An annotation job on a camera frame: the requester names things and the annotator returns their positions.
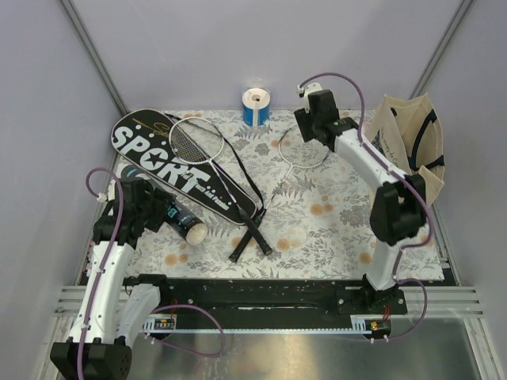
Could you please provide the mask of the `black shuttlecock tube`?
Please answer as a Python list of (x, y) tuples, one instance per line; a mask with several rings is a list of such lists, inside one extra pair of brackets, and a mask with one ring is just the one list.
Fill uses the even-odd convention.
[(176, 196), (166, 191), (159, 183), (151, 179), (135, 165), (126, 165), (120, 172), (124, 180), (147, 180), (154, 188), (164, 191), (173, 197), (168, 206), (164, 221), (173, 228), (189, 245), (199, 245), (208, 236), (208, 226), (192, 211), (183, 205)]

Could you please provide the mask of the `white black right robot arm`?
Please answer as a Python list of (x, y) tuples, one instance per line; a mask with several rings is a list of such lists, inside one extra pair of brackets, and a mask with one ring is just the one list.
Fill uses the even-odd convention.
[(371, 267), (352, 301), (376, 314), (395, 298), (402, 251), (429, 220), (425, 179), (408, 175), (379, 154), (364, 136), (361, 122), (340, 117), (330, 90), (314, 82), (300, 88), (298, 94), (304, 106), (294, 115), (303, 141), (317, 140), (326, 146), (348, 162), (374, 192), (369, 223), (377, 242)]

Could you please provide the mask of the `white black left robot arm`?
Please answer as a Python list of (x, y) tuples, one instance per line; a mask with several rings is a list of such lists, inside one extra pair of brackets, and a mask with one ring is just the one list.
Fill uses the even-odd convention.
[(65, 379), (125, 379), (132, 346), (151, 311), (168, 310), (172, 294), (161, 276), (139, 279), (119, 305), (127, 266), (146, 230), (159, 231), (174, 196), (149, 181), (117, 182), (93, 226), (89, 278), (68, 338), (55, 342), (50, 360)]

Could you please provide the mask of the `white strung badminton racket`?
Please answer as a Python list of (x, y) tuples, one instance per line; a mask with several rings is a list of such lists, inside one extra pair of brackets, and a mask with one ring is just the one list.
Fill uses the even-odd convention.
[(209, 164), (218, 176), (230, 200), (238, 210), (238, 216), (245, 223), (248, 231), (256, 240), (261, 251), (269, 255), (273, 250), (262, 236), (254, 221), (239, 205), (229, 186), (219, 173), (215, 160), (223, 152), (225, 138), (219, 129), (210, 121), (200, 117), (187, 117), (177, 121), (169, 132), (168, 140), (173, 153), (189, 165)]

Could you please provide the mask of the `white unstrung badminton racket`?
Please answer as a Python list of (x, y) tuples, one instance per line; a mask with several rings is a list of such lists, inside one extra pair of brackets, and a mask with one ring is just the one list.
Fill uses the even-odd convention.
[(275, 197), (301, 172), (304, 176), (318, 168), (329, 157), (330, 151), (320, 142), (304, 142), (299, 127), (291, 125), (285, 131), (272, 127), (255, 127), (234, 135), (231, 144), (239, 159), (238, 164), (252, 194), (258, 198), (259, 209), (253, 222), (259, 227)]

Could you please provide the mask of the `black sport racket cover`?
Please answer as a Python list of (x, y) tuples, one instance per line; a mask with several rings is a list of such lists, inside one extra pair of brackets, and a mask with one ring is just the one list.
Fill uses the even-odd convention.
[(176, 121), (176, 117), (151, 108), (131, 112), (112, 128), (112, 146), (149, 177), (226, 220), (243, 224), (230, 196), (254, 217), (255, 200), (227, 172), (218, 169), (217, 175), (206, 163), (187, 165), (174, 155), (168, 135)]

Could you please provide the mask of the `blue white tape roll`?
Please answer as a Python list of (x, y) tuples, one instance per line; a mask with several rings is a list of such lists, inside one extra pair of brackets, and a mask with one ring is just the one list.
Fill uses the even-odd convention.
[(251, 88), (242, 95), (243, 121), (250, 127), (258, 127), (269, 119), (270, 92)]

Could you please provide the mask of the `floral patterned table mat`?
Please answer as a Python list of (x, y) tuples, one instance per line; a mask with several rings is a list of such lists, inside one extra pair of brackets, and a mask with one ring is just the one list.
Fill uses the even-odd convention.
[[(206, 111), (204, 118), (224, 133), (225, 171), (255, 200), (231, 149), (234, 135), (252, 131), (237, 111)], [(287, 110), (277, 111), (259, 127), (285, 131), (295, 124)], [(116, 174), (134, 165), (118, 153)], [(208, 236), (191, 246), (168, 226), (146, 232), (139, 239), (128, 276), (164, 274), (199, 279), (359, 279), (371, 267), (376, 239), (369, 226), (369, 190), (358, 172), (331, 154), (308, 175), (290, 177), (293, 182), (275, 197), (261, 223), (261, 232), (273, 248), (264, 255), (251, 241), (237, 262), (229, 258), (246, 232), (213, 211), (159, 183), (175, 194), (190, 211), (208, 226)]]

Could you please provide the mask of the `beige canvas tote bag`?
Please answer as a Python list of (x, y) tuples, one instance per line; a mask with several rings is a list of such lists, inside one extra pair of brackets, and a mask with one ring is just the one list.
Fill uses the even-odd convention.
[(432, 205), (444, 187), (445, 164), (443, 132), (429, 97), (385, 96), (364, 135), (389, 162), (423, 177), (426, 203)]

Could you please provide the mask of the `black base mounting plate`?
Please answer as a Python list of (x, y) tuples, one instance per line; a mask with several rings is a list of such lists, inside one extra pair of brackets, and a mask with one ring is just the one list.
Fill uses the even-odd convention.
[(165, 275), (139, 275), (130, 286), (153, 284), (162, 306), (190, 304), (205, 310), (302, 308), (341, 315), (404, 316), (408, 313), (403, 291), (397, 286), (374, 291), (365, 279), (178, 279)]

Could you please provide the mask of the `aluminium frame rail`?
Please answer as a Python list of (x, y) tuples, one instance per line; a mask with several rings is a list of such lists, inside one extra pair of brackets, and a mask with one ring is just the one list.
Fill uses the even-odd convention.
[(368, 335), (389, 329), (396, 319), (414, 324), (419, 318), (481, 318), (482, 307), (470, 288), (405, 287), (402, 295), (374, 311), (351, 303), (351, 290), (332, 291), (314, 305), (234, 306), (195, 299), (190, 308), (149, 315), (143, 333), (314, 333)]

